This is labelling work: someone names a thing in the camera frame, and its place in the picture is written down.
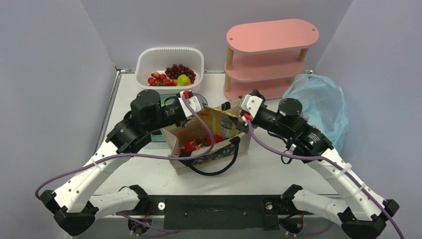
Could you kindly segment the blue plastic grocery bag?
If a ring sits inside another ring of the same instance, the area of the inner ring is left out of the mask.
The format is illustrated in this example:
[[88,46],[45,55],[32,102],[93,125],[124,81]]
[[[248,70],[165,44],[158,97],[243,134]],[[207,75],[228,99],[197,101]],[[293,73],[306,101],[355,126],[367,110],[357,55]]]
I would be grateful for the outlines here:
[[347,104],[341,87],[326,76],[306,74],[293,81],[283,98],[301,102],[302,116],[318,128],[338,152],[349,131]]

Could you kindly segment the beige canvas tote bag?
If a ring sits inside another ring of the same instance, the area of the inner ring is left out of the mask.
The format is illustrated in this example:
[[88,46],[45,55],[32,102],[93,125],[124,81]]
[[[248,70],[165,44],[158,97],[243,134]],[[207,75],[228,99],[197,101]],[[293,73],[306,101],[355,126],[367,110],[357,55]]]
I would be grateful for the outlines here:
[[[226,111],[235,115],[232,122],[240,113],[239,100],[225,102],[215,109]],[[212,131],[199,117],[192,118],[185,126],[169,126],[161,130],[171,152],[170,155],[179,157],[179,160],[171,160],[177,175],[194,171],[203,176],[217,176],[227,171],[237,158],[248,154],[251,136],[241,132],[233,138],[225,139],[220,143],[207,146],[206,135],[212,138]],[[197,140],[198,149],[193,152],[181,153],[180,148],[190,139]]]

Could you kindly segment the yellow snack packet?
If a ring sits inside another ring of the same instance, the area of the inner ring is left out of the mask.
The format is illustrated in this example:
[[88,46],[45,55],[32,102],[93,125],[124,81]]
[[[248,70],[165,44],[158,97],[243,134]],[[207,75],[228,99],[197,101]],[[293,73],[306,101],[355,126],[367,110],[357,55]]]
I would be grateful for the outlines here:
[[233,138],[239,134],[239,130],[231,120],[231,117],[235,117],[232,113],[205,107],[198,115],[213,134],[222,136],[225,139]]

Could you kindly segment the red snack packet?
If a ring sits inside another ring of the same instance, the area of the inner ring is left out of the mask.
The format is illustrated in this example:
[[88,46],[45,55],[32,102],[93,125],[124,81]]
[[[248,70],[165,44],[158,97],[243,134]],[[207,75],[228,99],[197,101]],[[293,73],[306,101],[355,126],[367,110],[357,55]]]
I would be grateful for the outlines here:
[[193,152],[193,151],[196,151],[197,149],[198,149],[197,140],[193,138],[184,143],[184,147],[180,148],[180,152],[181,153]]
[[225,138],[217,135],[217,134],[212,134],[212,138],[210,137],[209,134],[206,135],[206,142],[207,142],[207,146],[211,146],[212,145],[212,139],[214,140],[214,143],[220,143],[222,141],[225,141]]

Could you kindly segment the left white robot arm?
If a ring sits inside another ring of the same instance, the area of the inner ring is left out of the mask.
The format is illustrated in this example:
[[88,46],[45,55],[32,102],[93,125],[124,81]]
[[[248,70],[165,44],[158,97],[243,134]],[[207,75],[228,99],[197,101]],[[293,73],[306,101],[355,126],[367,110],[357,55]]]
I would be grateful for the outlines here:
[[108,133],[97,152],[82,170],[55,190],[39,193],[38,198],[53,214],[58,226],[71,236],[85,232],[97,219],[122,211],[143,214],[149,196],[138,185],[125,186],[115,193],[96,195],[96,190],[122,164],[151,142],[151,133],[170,125],[184,125],[192,110],[203,105],[191,91],[177,93],[163,106],[155,90],[143,90],[130,104],[130,110]]

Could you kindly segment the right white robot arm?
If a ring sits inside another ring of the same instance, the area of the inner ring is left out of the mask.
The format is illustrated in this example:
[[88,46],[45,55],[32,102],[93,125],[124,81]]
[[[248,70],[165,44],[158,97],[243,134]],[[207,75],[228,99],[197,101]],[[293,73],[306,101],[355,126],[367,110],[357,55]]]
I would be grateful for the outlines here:
[[281,195],[282,209],[289,214],[309,212],[341,226],[352,239],[375,239],[392,223],[399,204],[372,191],[343,161],[331,141],[302,117],[299,100],[280,100],[277,111],[265,105],[258,90],[243,95],[237,127],[253,134],[256,127],[272,137],[281,139],[286,152],[260,145],[270,152],[289,159],[300,160],[316,171],[339,195],[338,199],[310,192],[293,184]]

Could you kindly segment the blue transparent tray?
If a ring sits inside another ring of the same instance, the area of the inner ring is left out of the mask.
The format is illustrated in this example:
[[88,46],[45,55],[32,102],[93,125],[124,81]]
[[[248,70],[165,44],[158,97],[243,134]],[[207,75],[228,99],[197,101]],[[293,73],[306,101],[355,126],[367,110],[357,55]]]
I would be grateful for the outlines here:
[[[204,96],[197,93],[194,93],[194,96],[197,96],[204,106],[208,105],[208,102]],[[175,99],[176,96],[174,94],[160,94],[161,106],[171,105]],[[165,138],[160,129],[151,132],[151,139],[153,143],[165,142]]]

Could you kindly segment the red cherries pile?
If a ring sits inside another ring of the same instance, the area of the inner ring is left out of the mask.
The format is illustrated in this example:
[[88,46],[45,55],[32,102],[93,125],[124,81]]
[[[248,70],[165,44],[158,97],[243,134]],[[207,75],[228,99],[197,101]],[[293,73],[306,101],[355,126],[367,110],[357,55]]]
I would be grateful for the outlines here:
[[175,75],[153,72],[147,79],[149,86],[166,87],[177,86],[177,79]]

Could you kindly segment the red grape bunch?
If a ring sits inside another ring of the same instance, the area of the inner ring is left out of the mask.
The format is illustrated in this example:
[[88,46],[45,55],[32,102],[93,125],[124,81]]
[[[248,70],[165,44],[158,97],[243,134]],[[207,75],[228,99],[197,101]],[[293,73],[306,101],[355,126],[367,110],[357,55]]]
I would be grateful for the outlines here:
[[171,80],[177,79],[180,75],[186,75],[191,83],[195,81],[197,76],[192,69],[182,64],[173,64],[172,67],[167,67],[164,74]]

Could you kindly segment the white plastic basket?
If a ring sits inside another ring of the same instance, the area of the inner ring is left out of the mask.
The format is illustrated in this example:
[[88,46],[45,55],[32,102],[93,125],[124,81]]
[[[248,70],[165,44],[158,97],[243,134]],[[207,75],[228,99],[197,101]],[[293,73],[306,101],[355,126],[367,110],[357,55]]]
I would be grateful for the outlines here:
[[[156,90],[160,94],[175,94],[183,90],[197,90],[204,77],[204,56],[191,47],[155,47],[140,54],[134,73],[134,82],[144,90]],[[164,73],[173,64],[189,67],[196,74],[195,81],[188,86],[150,86],[147,79],[153,72]]]

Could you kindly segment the pink three-tier shelf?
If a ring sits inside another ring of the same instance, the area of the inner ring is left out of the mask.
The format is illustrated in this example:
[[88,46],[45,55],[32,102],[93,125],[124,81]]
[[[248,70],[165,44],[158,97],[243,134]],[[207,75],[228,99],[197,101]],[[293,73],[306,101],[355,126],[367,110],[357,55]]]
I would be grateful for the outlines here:
[[281,98],[318,39],[317,27],[297,18],[232,27],[226,34],[225,97],[234,101],[257,89],[268,100]]

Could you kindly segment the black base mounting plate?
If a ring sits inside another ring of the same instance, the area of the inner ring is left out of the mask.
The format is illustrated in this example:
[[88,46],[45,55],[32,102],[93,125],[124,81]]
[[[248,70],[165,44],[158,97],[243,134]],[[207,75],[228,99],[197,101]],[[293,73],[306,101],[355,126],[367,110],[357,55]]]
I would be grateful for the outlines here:
[[300,215],[280,195],[150,195],[141,209],[124,213],[161,218],[166,230],[276,230],[281,219]]

